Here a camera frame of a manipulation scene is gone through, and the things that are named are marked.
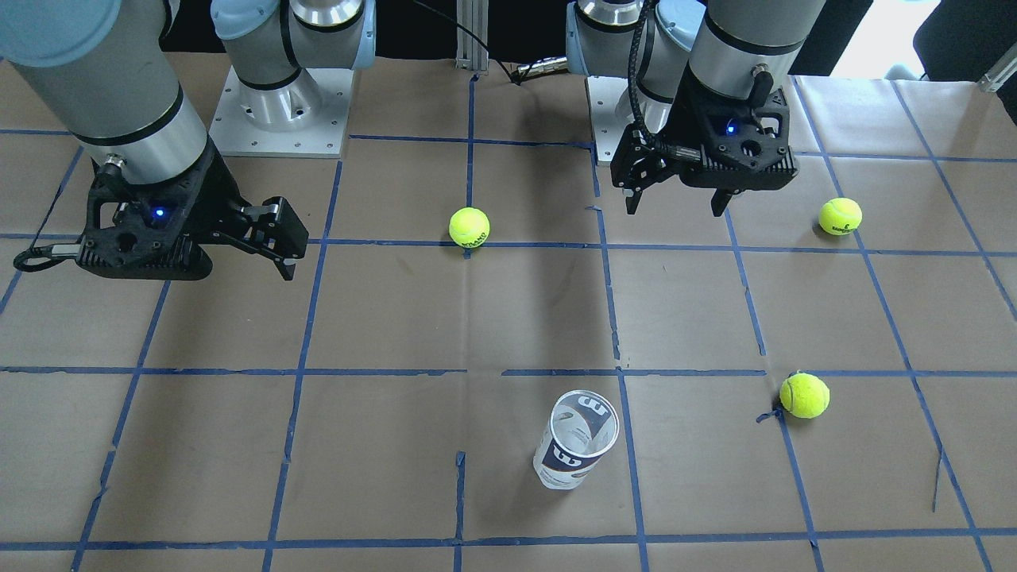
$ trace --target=tennis ball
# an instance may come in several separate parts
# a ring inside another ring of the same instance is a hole
[[[476,248],[487,240],[491,223],[480,209],[467,207],[456,211],[448,221],[448,235],[464,248]]]
[[[816,376],[798,371],[780,386],[780,404],[795,417],[812,419],[830,405],[830,388]]]
[[[830,234],[850,234],[860,224],[861,207],[850,198],[834,198],[820,209],[820,226]]]

